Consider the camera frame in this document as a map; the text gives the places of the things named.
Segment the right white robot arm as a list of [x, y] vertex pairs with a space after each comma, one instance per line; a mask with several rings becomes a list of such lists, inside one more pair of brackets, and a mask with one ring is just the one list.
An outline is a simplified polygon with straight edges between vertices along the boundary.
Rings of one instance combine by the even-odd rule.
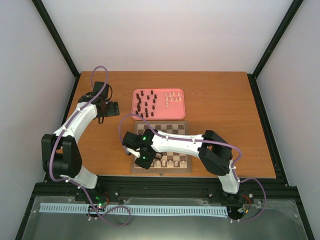
[[212, 130], [197, 135], [179, 135], [154, 129], [146, 129], [143, 134], [126, 132], [122, 146], [128, 155], [135, 156], [135, 163], [146, 170], [157, 155], [162, 156], [164, 152], [198, 158], [209, 173], [218, 176], [224, 192], [237, 194], [239, 191], [240, 179], [236, 175], [232, 154], [232, 150], [239, 149]]

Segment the white chess rook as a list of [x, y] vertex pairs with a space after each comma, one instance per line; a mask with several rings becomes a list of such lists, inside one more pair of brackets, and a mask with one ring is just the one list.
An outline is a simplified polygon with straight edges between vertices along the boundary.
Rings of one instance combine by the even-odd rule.
[[180, 163], [181, 167], [185, 168], [186, 167], [186, 161], [183, 160], [181, 163]]

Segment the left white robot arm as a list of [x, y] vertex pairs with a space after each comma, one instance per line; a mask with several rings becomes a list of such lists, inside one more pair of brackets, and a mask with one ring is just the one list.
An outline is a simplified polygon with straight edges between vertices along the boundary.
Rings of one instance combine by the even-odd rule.
[[41, 139], [43, 170], [55, 179], [86, 188], [86, 195], [95, 202], [103, 198], [104, 188], [97, 184], [98, 176], [83, 166], [78, 142], [92, 120], [102, 124], [105, 117], [120, 114], [118, 103], [111, 101], [112, 95], [109, 84], [96, 81], [92, 91], [80, 97], [66, 122]]

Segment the white chess king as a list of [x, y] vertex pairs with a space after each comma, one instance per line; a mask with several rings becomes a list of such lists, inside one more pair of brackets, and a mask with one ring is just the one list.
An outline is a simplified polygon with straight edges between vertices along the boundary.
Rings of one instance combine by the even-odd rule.
[[156, 168], [160, 168], [161, 167], [161, 162], [159, 160], [157, 160], [155, 162], [155, 165], [154, 165]]

